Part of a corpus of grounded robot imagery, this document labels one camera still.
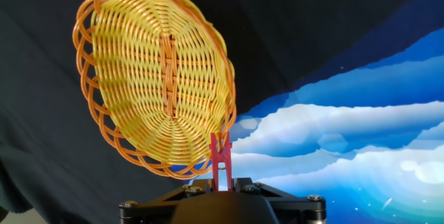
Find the woven basket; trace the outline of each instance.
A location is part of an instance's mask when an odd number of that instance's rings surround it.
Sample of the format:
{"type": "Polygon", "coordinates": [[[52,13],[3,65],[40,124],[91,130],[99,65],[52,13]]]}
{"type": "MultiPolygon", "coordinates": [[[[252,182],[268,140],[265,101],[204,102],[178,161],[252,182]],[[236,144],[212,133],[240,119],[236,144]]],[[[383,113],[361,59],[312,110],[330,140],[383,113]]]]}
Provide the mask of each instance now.
{"type": "Polygon", "coordinates": [[[76,20],[81,88],[105,140],[158,175],[208,173],[210,134],[221,153],[236,118],[234,68],[219,32],[189,0],[86,0],[76,20]]]}

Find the red clip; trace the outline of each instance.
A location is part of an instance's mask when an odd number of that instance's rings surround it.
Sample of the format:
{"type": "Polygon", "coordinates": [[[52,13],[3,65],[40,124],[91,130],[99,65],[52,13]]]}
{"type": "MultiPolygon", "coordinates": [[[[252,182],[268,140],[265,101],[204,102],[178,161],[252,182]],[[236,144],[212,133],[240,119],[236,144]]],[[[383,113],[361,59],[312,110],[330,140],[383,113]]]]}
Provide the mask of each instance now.
{"type": "Polygon", "coordinates": [[[212,169],[213,169],[213,180],[214,180],[214,191],[219,191],[219,162],[223,162],[225,164],[225,170],[227,173],[227,186],[228,191],[232,191],[232,175],[231,175],[231,148],[232,144],[230,142],[230,133],[227,134],[227,139],[225,141],[225,150],[222,152],[222,154],[219,154],[217,152],[217,138],[216,134],[211,133],[211,163],[212,163],[212,169]]]}

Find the yellow basket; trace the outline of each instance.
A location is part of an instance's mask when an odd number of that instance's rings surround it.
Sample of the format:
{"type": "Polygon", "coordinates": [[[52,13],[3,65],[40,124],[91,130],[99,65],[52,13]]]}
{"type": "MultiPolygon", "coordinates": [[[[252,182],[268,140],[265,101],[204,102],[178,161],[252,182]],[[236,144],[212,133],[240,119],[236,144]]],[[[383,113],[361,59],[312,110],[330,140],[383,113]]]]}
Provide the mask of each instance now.
{"type": "Polygon", "coordinates": [[[86,0],[76,20],[82,92],[105,140],[158,175],[186,180],[209,172],[210,134],[221,153],[236,95],[225,42],[200,10],[189,0],[86,0]],[[94,100],[96,89],[103,103],[94,100]]]}

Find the black cloth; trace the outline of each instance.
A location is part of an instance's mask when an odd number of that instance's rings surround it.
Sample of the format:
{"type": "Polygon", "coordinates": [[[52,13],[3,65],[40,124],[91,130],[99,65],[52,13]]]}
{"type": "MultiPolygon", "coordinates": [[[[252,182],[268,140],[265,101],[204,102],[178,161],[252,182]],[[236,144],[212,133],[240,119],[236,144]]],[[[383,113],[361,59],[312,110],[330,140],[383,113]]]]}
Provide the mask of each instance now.
{"type": "MultiPolygon", "coordinates": [[[[0,0],[0,205],[50,224],[117,223],[120,202],[182,184],[127,162],[91,118],[71,43],[83,1],[0,0]]],[[[408,0],[191,1],[226,40],[244,113],[303,85],[408,0]]]]}

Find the screw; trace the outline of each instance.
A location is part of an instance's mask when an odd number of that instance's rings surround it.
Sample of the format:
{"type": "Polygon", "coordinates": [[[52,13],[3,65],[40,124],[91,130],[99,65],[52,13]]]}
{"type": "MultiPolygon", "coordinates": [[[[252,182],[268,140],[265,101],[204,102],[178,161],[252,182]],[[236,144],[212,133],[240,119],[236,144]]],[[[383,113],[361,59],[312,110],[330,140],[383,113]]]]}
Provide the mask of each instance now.
{"type": "Polygon", "coordinates": [[[244,190],[246,192],[252,192],[252,191],[254,191],[256,189],[257,189],[257,187],[255,185],[246,185],[246,186],[244,186],[244,190]]]}
{"type": "Polygon", "coordinates": [[[322,196],[320,196],[320,195],[309,195],[309,196],[307,196],[307,198],[309,200],[313,200],[313,201],[322,200],[322,196]]]}
{"type": "Polygon", "coordinates": [[[123,206],[125,206],[125,207],[135,207],[135,206],[137,206],[138,204],[139,204],[139,203],[135,202],[134,200],[130,200],[130,201],[125,202],[125,203],[123,204],[123,206]]]}
{"type": "Polygon", "coordinates": [[[201,187],[190,187],[188,189],[186,189],[187,192],[189,193],[198,193],[201,192],[203,189],[201,187]]]}

